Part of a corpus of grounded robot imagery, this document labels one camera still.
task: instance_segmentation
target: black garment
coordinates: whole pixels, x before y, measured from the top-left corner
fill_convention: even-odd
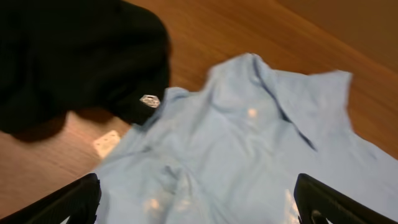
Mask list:
[[[102,106],[143,123],[169,84],[168,37],[151,12],[120,0],[0,0],[0,130]]]

